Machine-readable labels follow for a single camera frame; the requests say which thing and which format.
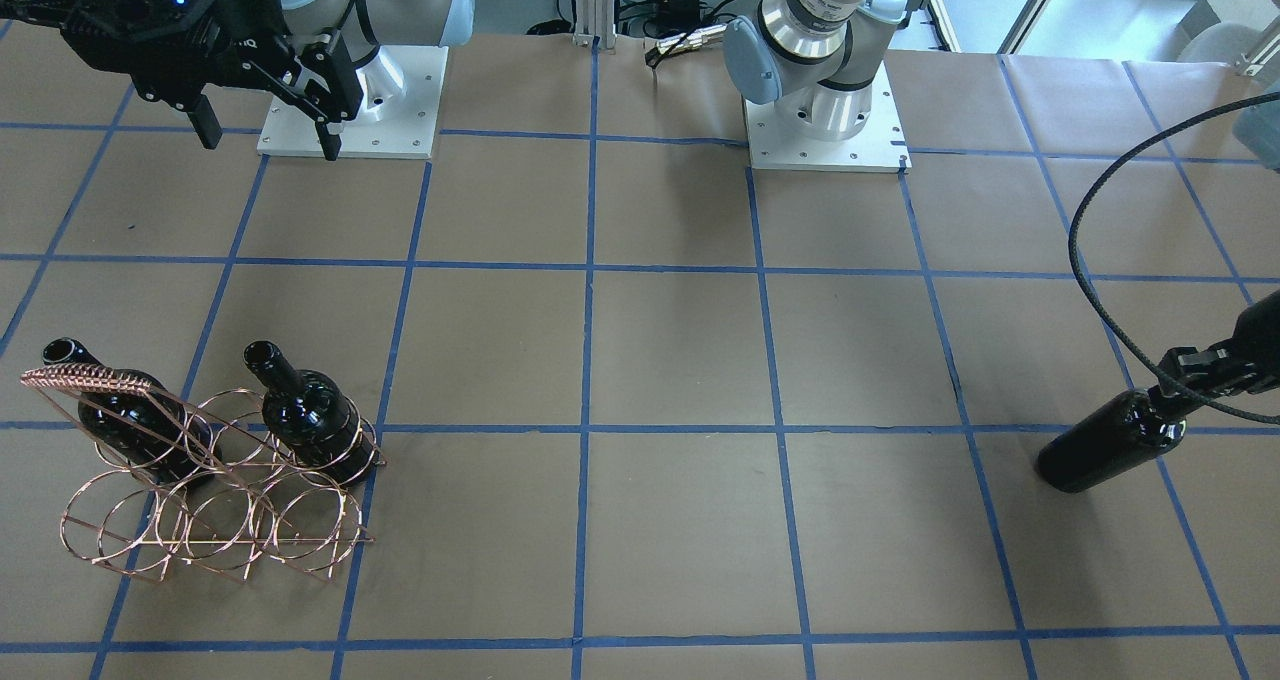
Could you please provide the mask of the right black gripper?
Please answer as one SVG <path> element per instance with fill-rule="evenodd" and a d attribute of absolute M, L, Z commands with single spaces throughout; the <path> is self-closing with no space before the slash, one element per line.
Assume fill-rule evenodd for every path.
<path fill-rule="evenodd" d="M 342 127 L 364 105 L 346 38 L 323 32 L 297 53 L 287 35 L 280 0 L 215 0 L 189 29 L 132 47 L 125 73 L 148 102 L 184 111 L 206 150 L 223 128 L 204 88 L 266 88 L 314 120 L 323 158 L 335 161 Z"/>

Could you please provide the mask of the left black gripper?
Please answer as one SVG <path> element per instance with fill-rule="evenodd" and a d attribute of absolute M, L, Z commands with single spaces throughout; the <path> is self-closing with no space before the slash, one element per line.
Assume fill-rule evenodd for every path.
<path fill-rule="evenodd" d="M 1245 385 L 1245 362 L 1254 375 Z M 1244 389 L 1257 396 L 1279 385 L 1279 291 L 1257 300 L 1235 323 L 1235 341 L 1220 341 L 1207 350 L 1174 347 L 1157 369 L 1194 393 L 1217 400 Z"/>

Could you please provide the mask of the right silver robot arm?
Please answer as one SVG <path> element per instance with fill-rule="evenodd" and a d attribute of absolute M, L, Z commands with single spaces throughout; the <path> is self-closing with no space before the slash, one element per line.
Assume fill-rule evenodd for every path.
<path fill-rule="evenodd" d="M 138 96 L 165 102 L 214 149 L 221 127 L 206 86 L 271 96 L 266 156 L 433 156 L 451 47 L 468 41 L 474 0 L 212 0 L 206 29 L 133 70 Z"/>

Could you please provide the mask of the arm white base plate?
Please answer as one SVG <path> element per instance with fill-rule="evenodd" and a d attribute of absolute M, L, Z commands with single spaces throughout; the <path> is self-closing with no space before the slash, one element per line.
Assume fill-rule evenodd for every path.
<path fill-rule="evenodd" d="M 357 70 L 364 105 L 355 120 L 316 127 L 275 100 L 257 142 L 266 156 L 323 159 L 323 142 L 340 159 L 429 160 L 436 137 L 448 47 L 383 46 Z"/>
<path fill-rule="evenodd" d="M 751 166 L 785 172 L 899 173 L 911 160 L 886 65 L 855 91 L 803 88 L 742 102 Z"/>

